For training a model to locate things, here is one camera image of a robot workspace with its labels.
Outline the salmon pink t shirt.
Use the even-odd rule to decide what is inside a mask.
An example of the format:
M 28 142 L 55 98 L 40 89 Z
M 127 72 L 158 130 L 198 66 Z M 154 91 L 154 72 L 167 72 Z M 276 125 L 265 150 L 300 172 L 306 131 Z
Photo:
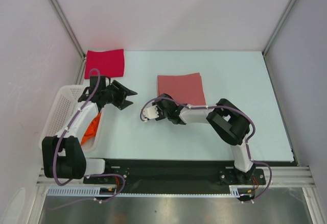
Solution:
M 195 106 L 205 105 L 205 95 L 200 73 L 181 76 L 157 76 L 158 95 L 167 94 L 174 100 Z

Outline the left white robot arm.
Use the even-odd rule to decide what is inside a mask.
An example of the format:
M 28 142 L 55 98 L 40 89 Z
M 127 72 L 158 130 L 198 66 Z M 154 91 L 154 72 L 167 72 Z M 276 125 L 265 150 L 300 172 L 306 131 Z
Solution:
M 77 107 L 68 122 L 54 135 L 42 140 L 44 174 L 53 179 L 81 179 L 87 172 L 87 160 L 81 141 L 94 118 L 107 104 L 119 110 L 132 105 L 127 97 L 137 92 L 106 76 L 91 76 L 83 88 Z

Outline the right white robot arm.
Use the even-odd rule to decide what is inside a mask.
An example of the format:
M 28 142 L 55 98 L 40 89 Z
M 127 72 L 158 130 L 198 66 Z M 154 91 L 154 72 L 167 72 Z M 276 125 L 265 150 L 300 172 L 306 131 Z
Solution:
M 255 164 L 250 156 L 248 139 L 255 134 L 253 121 L 229 100 L 222 98 L 212 106 L 180 104 L 167 94 L 157 97 L 152 106 L 155 120 L 167 119 L 175 125 L 203 123 L 210 125 L 230 145 L 236 179 L 247 184 L 254 178 Z

